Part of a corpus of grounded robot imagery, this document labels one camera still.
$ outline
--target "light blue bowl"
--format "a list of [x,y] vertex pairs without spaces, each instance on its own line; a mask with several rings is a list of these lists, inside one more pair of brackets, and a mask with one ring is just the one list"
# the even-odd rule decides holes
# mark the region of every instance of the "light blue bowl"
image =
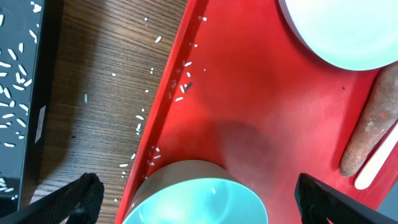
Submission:
[[[268,223],[261,199],[221,167],[205,161],[182,161],[169,166],[173,166],[171,171],[166,166],[143,183],[123,224]],[[177,171],[177,177],[170,176]],[[209,175],[212,171],[221,178]],[[194,178],[181,181],[189,173]],[[154,192],[159,185],[166,187]]]

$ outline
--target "white bowl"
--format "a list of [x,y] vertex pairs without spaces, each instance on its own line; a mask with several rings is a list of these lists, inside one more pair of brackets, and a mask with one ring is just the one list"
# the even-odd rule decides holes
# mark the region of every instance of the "white bowl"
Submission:
[[279,0],[295,35],[328,63],[371,70],[398,60],[397,0]]

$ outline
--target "white utensil handle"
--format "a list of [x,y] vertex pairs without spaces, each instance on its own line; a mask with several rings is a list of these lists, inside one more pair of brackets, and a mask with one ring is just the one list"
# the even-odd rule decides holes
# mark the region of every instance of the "white utensil handle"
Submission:
[[376,177],[377,173],[388,158],[392,149],[398,141],[398,125],[395,124],[390,134],[385,138],[370,160],[362,168],[361,172],[355,179],[355,187],[363,190],[369,187]]

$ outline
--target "red plastic tray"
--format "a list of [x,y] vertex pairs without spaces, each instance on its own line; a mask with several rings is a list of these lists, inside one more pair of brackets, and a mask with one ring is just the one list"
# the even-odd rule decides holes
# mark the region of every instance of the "red plastic tray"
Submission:
[[[397,150],[366,190],[338,170],[377,73],[318,58],[294,36],[277,1],[189,0],[116,223],[145,176],[185,159],[228,170],[262,198],[270,223],[300,223],[294,188],[301,172],[377,208],[396,181]],[[183,94],[180,85],[190,82]],[[152,159],[157,146],[162,157]]]

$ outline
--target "white sticker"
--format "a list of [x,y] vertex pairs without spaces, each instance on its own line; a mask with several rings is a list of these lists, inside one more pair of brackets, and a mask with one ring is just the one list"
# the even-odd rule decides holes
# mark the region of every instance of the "white sticker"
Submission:
[[35,143],[42,137],[43,122],[44,122],[45,106],[40,109],[39,121],[37,122],[36,140]]

